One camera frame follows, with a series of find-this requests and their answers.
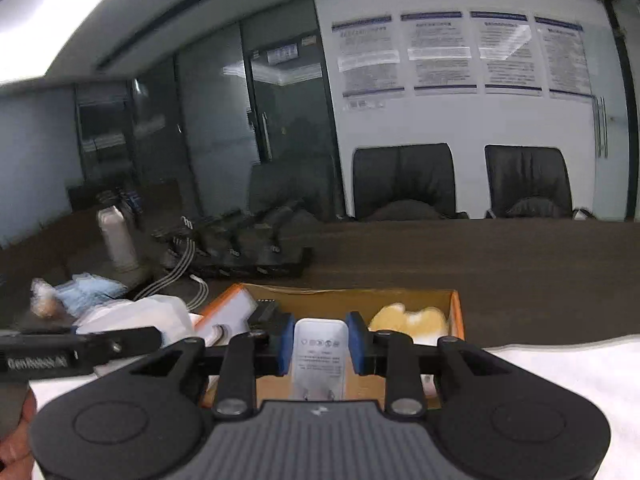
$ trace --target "door handle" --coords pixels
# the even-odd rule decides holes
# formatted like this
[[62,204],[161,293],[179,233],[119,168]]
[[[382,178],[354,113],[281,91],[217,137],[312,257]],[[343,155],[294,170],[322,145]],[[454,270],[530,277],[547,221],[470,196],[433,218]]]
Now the door handle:
[[609,125],[607,124],[607,105],[604,101],[604,97],[600,97],[600,104],[602,105],[602,126],[604,131],[604,158],[609,157]]
[[269,142],[269,128],[267,127],[267,114],[262,112],[262,129],[264,129],[264,143],[267,146],[267,156],[269,160],[273,160],[273,155],[271,155],[271,143]]
[[595,95],[591,96],[591,104],[593,106],[593,133],[595,136],[596,158],[602,156],[602,143],[600,142],[600,100]]

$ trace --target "blue cloth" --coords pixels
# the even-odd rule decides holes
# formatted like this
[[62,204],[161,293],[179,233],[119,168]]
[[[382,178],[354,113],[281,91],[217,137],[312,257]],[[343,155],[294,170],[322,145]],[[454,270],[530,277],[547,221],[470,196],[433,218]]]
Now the blue cloth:
[[87,273],[75,274],[71,282],[55,289],[65,310],[75,317],[81,316],[92,306],[117,300],[127,291],[127,287],[120,282]]

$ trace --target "chair headrest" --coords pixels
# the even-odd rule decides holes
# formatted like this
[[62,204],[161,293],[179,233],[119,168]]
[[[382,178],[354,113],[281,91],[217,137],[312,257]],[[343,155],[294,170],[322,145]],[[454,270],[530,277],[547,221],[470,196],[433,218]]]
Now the chair headrest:
[[446,143],[359,148],[353,155],[355,216],[363,219],[391,202],[416,200],[456,215],[456,184]]
[[496,216],[507,216],[518,202],[531,198],[552,202],[558,208],[553,212],[554,216],[571,216],[569,176],[560,150],[490,144],[484,147],[484,154],[491,208]]
[[303,200],[304,209],[323,222],[335,219],[334,167],[330,157],[278,160],[252,167],[250,212],[281,206],[290,200]]

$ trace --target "printed notice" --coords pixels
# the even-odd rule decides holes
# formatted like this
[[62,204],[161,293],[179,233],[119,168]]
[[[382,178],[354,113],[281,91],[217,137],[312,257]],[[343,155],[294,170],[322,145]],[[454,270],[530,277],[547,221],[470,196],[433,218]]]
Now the printed notice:
[[384,96],[404,91],[399,82],[400,54],[392,37],[392,17],[377,16],[333,23],[343,97]]
[[542,95],[540,70],[524,14],[472,11],[487,93]]
[[407,55],[414,65],[416,92],[477,91],[462,12],[411,12],[402,14],[400,21]]
[[549,90],[557,94],[591,97],[582,27],[536,16],[545,55]]

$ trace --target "glass wall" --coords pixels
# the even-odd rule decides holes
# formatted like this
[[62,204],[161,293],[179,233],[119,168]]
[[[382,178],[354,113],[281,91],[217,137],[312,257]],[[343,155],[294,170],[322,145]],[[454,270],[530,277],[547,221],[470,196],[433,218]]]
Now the glass wall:
[[155,65],[131,83],[134,103],[133,149],[138,180],[152,186],[175,180],[184,212],[199,214],[189,154],[180,124],[174,62]]
[[584,23],[582,38],[594,107],[595,186],[593,213],[623,220],[629,183],[629,126],[625,83],[611,27]]
[[204,213],[246,208],[251,166],[259,159],[248,120],[238,24],[180,51],[177,70],[186,140]]
[[76,89],[85,180],[135,180],[132,121],[125,83],[83,84]]

